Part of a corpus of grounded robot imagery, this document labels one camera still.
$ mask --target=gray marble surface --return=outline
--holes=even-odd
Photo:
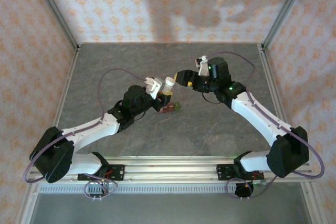
[[[126,68],[142,77],[173,77],[184,69],[195,69],[195,58],[229,50],[250,59],[257,67],[250,91],[272,113],[275,112],[257,46],[254,44],[83,44],[62,110],[59,128],[69,128],[100,116],[97,86],[110,68]],[[251,66],[233,55],[224,55],[233,80],[244,83]],[[143,85],[119,71],[103,81],[101,96],[108,110],[123,98],[128,87]],[[102,138],[83,148],[108,156],[236,156],[245,151],[264,151],[269,146],[243,117],[225,105],[210,104],[190,88],[174,86],[172,101],[181,110],[171,113],[147,111],[127,130]],[[205,94],[211,101],[214,95]]]

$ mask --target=green object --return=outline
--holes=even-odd
[[[181,108],[180,103],[179,102],[174,102],[174,108],[175,108],[175,110],[180,110],[180,108]]]

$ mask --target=floral wallpaper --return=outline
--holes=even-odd
[[[0,223],[13,223],[29,155],[52,125],[73,49],[44,0],[0,1]]]
[[[78,43],[262,42],[285,0],[55,0]]]
[[[283,105],[322,155],[317,180],[330,223],[336,220],[336,0],[297,0],[269,56]],[[320,171],[311,154],[313,171]]]

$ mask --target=purple cable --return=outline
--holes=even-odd
[[[35,161],[37,161],[37,159],[38,159],[38,158],[39,158],[39,157],[40,157],[40,156],[41,156],[47,149],[49,149],[49,148],[52,147],[54,144],[56,144],[57,142],[59,142],[60,140],[62,140],[63,138],[65,138],[65,137],[67,137],[67,136],[75,135],[75,134],[77,134],[77,133],[80,133],[80,132],[83,132],[83,131],[87,131],[87,130],[89,130],[89,129],[92,129],[92,128],[96,127],[97,125],[99,125],[99,124],[102,122],[102,120],[104,119],[105,110],[104,110],[103,103],[102,103],[102,101],[101,101],[100,88],[101,88],[101,84],[102,84],[102,81],[103,81],[103,78],[105,77],[105,75],[106,75],[107,73],[109,73],[109,72],[111,72],[111,71],[115,71],[115,70],[119,70],[119,71],[126,72],[126,73],[128,73],[128,74],[130,74],[130,75],[132,75],[132,76],[134,76],[134,77],[136,77],[136,78],[138,78],[138,79],[141,80],[141,81],[145,81],[145,79],[143,79],[143,78],[137,76],[136,74],[133,74],[132,72],[130,72],[130,71],[126,70],[126,69],[123,69],[123,68],[112,68],[112,69],[107,70],[107,71],[101,76],[101,78],[100,78],[100,80],[99,80],[99,83],[98,83],[98,90],[97,90],[98,101],[99,101],[99,105],[100,105],[100,107],[101,107],[101,111],[102,111],[102,115],[101,115],[101,117],[100,117],[100,120],[97,121],[96,123],[94,123],[94,124],[91,125],[91,126],[88,126],[88,127],[85,127],[85,128],[79,129],[79,130],[76,130],[76,131],[74,131],[74,132],[69,132],[69,133],[67,133],[67,134],[65,134],[65,135],[62,135],[62,136],[56,138],[55,140],[53,140],[52,142],[50,142],[49,144],[47,144],[45,147],[43,147],[42,150],[40,150],[40,151],[34,156],[34,158],[31,160],[31,162],[29,163],[29,165],[28,165],[27,168],[25,169],[25,171],[24,171],[24,173],[23,173],[23,181],[24,181],[24,182],[26,182],[26,183],[28,183],[28,184],[32,184],[32,183],[36,183],[36,182],[38,182],[38,181],[44,179],[44,177],[41,177],[41,178],[34,179],[34,180],[28,180],[28,179],[27,179],[27,175],[28,175],[30,169],[33,167]],[[111,180],[111,179],[106,179],[106,178],[98,177],[98,176],[91,175],[91,174],[85,174],[85,175],[86,175],[86,176],[90,176],[90,177],[92,177],[92,178],[100,179],[100,180],[106,180],[106,181],[111,182],[111,183],[114,183],[114,184],[116,185],[116,187],[113,189],[113,191],[107,193],[106,195],[101,196],[101,197],[100,197],[101,199],[102,199],[102,198],[105,198],[105,197],[107,197],[107,196],[109,196],[109,195],[111,195],[111,194],[115,191],[115,189],[118,187],[118,184],[117,184],[115,181]],[[106,189],[101,183],[99,183],[98,181],[95,181],[95,182],[90,181],[90,182],[88,182],[88,183],[84,186],[84,194],[85,194],[86,197],[95,199],[94,197],[91,197],[91,196],[86,192],[87,187],[88,187],[91,183],[98,183],[98,184],[100,184],[101,187],[102,187],[102,189],[104,190],[104,192],[107,192],[107,189]]]
[[[216,56],[216,55],[220,55],[220,54],[232,54],[232,55],[236,55],[240,58],[242,58],[243,60],[245,60],[246,62],[248,62],[252,67],[253,67],[253,71],[248,75],[248,77],[246,78],[246,81],[245,81],[245,86],[246,86],[246,93],[247,93],[247,96],[248,98],[250,99],[252,105],[259,111],[260,114],[262,114],[265,118],[267,118],[271,123],[273,123],[276,127],[284,130],[286,133],[290,134],[291,136],[295,137],[297,140],[299,140],[302,144],[304,144],[308,149],[310,149],[314,155],[316,156],[316,158],[318,159],[319,163],[320,163],[320,166],[321,166],[321,172],[317,175],[308,175],[308,174],[303,174],[303,173],[300,173],[300,172],[297,172],[297,171],[293,171],[294,174],[297,174],[297,175],[300,175],[300,176],[303,176],[303,177],[306,177],[306,178],[320,178],[323,176],[324,174],[324,171],[325,171],[325,167],[324,167],[324,163],[323,163],[323,160],[321,158],[321,156],[318,154],[318,152],[310,145],[308,144],[305,140],[303,140],[302,138],[300,138],[299,136],[293,134],[292,132],[290,132],[288,129],[284,128],[283,126],[281,126],[277,121],[275,121],[274,119],[272,119],[268,114],[266,114],[255,102],[254,100],[252,99],[252,96],[251,96],[251,93],[249,92],[248,88],[247,88],[247,84],[248,82],[250,81],[251,77],[254,75],[255,73],[255,70],[256,70],[256,66],[253,64],[253,62],[251,62],[249,59],[247,59],[246,57],[236,53],[236,52],[231,52],[231,51],[220,51],[220,52],[217,52],[215,54],[212,54],[210,56],[210,58]],[[261,194],[263,194],[269,187],[270,185],[274,182],[274,180],[277,178],[277,176],[275,176],[271,181],[270,183],[268,183],[268,185],[265,187],[265,189],[258,195],[256,196],[252,196],[252,197],[249,197],[249,198],[255,198],[255,197],[258,197],[260,196]],[[225,190],[226,192],[227,191],[227,185],[229,184],[230,181],[232,180],[241,180],[243,181],[246,185],[248,185],[249,189],[251,190],[249,184],[241,179],[241,178],[232,178],[230,180],[228,180],[228,182],[226,183],[225,185]],[[232,198],[235,198],[235,199],[240,199],[239,197],[234,197],[232,195],[230,195],[229,193],[227,193],[227,195],[229,195],[230,197]]]

